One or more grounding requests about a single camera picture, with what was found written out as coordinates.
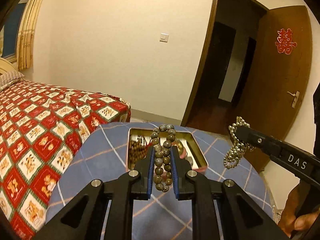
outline striped pillow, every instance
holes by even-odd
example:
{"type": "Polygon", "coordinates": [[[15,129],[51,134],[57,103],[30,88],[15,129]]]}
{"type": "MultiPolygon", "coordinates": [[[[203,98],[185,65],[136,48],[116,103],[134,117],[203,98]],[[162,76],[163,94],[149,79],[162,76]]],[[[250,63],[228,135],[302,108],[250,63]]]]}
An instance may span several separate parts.
{"type": "Polygon", "coordinates": [[[19,71],[15,71],[15,70],[1,75],[0,76],[0,92],[4,89],[10,87],[12,84],[23,81],[24,77],[25,77],[24,74],[20,73],[19,71]]]}

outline headboard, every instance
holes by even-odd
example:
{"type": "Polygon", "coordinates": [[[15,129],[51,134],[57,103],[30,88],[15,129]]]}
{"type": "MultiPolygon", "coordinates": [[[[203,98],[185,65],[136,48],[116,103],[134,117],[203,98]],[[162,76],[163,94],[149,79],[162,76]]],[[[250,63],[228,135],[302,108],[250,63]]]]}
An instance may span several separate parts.
{"type": "Polygon", "coordinates": [[[17,69],[9,61],[0,57],[0,73],[5,74],[13,70],[17,71],[17,69]]]}

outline door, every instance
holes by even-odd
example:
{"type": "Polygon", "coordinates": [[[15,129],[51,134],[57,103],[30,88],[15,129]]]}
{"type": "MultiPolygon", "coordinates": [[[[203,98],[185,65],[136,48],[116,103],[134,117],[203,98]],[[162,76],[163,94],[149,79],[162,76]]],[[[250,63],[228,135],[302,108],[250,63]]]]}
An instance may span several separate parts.
{"type": "MultiPolygon", "coordinates": [[[[236,116],[241,116],[251,128],[284,139],[306,91],[311,56],[312,34],[307,8],[289,6],[269,10],[260,19],[251,69],[230,121],[235,122],[236,116]],[[293,44],[283,51],[283,46],[277,46],[281,42],[276,42],[280,35],[280,38],[290,38],[288,29],[292,31],[293,44]],[[294,97],[288,92],[295,94],[296,91],[300,95],[292,108],[294,97]]],[[[245,158],[258,172],[269,161],[259,149],[247,152],[245,158]]]]}

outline door frame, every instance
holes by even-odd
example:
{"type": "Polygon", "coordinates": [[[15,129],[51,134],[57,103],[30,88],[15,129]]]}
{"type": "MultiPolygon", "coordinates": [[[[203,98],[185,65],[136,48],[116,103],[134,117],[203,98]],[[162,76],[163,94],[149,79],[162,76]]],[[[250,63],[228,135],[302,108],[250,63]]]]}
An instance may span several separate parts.
{"type": "MultiPolygon", "coordinates": [[[[257,0],[251,0],[251,1],[253,1],[257,5],[259,5],[260,7],[264,8],[266,11],[269,10],[267,7],[265,7],[263,4],[259,3],[257,0]]],[[[181,121],[181,126],[186,126],[186,124],[187,124],[187,121],[190,116],[190,112],[191,112],[191,109],[192,109],[192,106],[193,106],[193,103],[194,103],[194,100],[196,97],[196,93],[198,91],[200,79],[202,76],[204,64],[207,59],[208,50],[209,50],[209,46],[210,46],[210,42],[211,42],[211,36],[212,36],[213,25],[214,25],[214,21],[215,21],[215,17],[216,17],[217,5],[218,5],[218,0],[212,0],[209,23],[208,23],[207,33],[206,33],[205,39],[204,39],[204,45],[202,48],[199,66],[198,66],[195,80],[193,82],[193,86],[192,86],[192,90],[191,90],[190,97],[188,100],[188,104],[187,104],[186,110],[184,112],[183,119],[181,121]]]]}

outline finger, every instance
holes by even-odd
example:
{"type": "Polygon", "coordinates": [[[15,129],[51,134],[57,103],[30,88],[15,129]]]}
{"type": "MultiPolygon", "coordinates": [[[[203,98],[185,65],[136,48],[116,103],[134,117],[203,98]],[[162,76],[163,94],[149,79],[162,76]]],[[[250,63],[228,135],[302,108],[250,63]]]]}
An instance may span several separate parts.
{"type": "Polygon", "coordinates": [[[296,217],[294,215],[282,213],[281,219],[278,222],[278,226],[286,233],[288,237],[291,236],[291,232],[294,230],[295,220],[296,217]]]}
{"type": "Polygon", "coordinates": [[[307,230],[311,228],[316,218],[320,214],[320,211],[313,212],[311,214],[306,214],[297,218],[294,223],[295,230],[307,230]]]}

